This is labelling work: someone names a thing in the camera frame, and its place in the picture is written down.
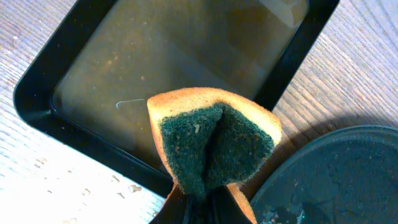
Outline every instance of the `wooden surface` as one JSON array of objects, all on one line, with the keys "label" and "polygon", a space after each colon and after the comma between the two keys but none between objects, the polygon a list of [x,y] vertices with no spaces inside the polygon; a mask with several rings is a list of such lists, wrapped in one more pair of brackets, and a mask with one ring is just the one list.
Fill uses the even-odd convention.
[{"label": "wooden surface", "polygon": [[[0,0],[0,192],[12,181],[6,174],[39,174],[36,159],[64,164],[60,172],[83,171],[75,161],[89,160],[28,127],[12,105],[18,79],[74,2]],[[341,0],[273,111],[282,120],[282,142],[261,177],[244,190],[259,187],[291,153],[332,130],[357,124],[398,128],[397,74],[398,1]]]}]

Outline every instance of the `wooden table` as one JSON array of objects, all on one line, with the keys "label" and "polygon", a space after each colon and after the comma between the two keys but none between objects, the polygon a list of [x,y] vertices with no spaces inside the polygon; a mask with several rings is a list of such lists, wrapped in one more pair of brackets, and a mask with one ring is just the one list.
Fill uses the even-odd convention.
[{"label": "wooden table", "polygon": [[[150,192],[140,189],[130,180],[28,127],[18,118],[12,104],[12,92],[18,79],[74,2],[0,0],[0,197],[4,197],[1,192],[14,189],[26,197],[34,194],[32,203],[28,203],[31,206],[39,207],[38,201],[46,198],[53,203],[53,206],[47,206],[51,209],[59,208],[60,202],[47,198],[47,194],[57,194],[49,186],[61,191],[60,194],[72,188],[83,198],[71,196],[73,199],[68,201],[68,209],[78,202],[76,205],[80,211],[59,212],[53,209],[52,212],[57,211],[55,218],[61,217],[73,223],[77,221],[76,213],[90,211],[86,198],[94,195],[92,192],[96,186],[86,179],[97,175],[100,176],[95,182],[97,186],[115,184],[98,189],[99,192],[120,198],[143,200],[149,197],[153,200],[143,202],[145,208],[123,201],[123,206],[130,208],[129,211],[135,209],[136,217],[144,223],[159,210],[163,199],[148,196]],[[397,74],[398,1],[341,0],[273,111],[282,120],[282,142],[262,168],[261,175],[245,185],[243,190],[259,187],[295,150],[330,131],[358,124],[398,128]],[[40,183],[48,181],[45,185],[23,184],[26,180],[20,177],[33,177]],[[12,181],[17,179],[20,182],[13,184]],[[40,192],[41,186],[47,187],[47,194]],[[91,200],[90,203],[101,204],[100,201]],[[2,202],[0,199],[0,208],[3,205],[12,207],[10,204],[13,203]],[[115,199],[115,204],[118,203],[122,201]],[[110,219],[118,220],[120,212],[115,210],[116,215],[112,212],[108,210]],[[42,212],[38,217],[31,212],[25,218],[39,218],[43,223],[43,220],[49,220],[48,213],[51,212]]]}]

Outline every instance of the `baking tray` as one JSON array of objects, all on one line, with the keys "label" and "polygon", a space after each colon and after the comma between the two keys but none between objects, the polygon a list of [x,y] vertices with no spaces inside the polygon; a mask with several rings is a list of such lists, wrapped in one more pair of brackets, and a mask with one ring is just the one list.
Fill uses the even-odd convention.
[{"label": "baking tray", "polygon": [[[28,125],[166,197],[170,176],[127,153],[54,107],[54,92],[117,0],[77,0],[16,86],[14,104]],[[309,1],[308,13],[252,98],[272,110],[331,16],[338,0]]]}]

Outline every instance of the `scrubbing pad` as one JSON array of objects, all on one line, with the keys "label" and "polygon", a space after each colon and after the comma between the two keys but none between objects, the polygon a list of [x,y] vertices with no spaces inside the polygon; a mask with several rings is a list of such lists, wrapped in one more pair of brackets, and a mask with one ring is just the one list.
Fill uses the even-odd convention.
[{"label": "scrubbing pad", "polygon": [[162,162],[183,192],[198,198],[252,177],[280,141],[275,115],[224,90],[186,88],[147,104]]}]

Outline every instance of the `green scouring pad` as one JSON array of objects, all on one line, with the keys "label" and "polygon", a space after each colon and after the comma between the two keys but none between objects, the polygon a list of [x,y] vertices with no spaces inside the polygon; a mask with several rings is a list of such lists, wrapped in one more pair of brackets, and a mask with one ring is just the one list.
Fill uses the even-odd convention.
[{"label": "green scouring pad", "polygon": [[250,179],[280,141],[275,115],[224,90],[171,91],[149,99],[148,109],[162,162],[182,191],[198,198]]}]

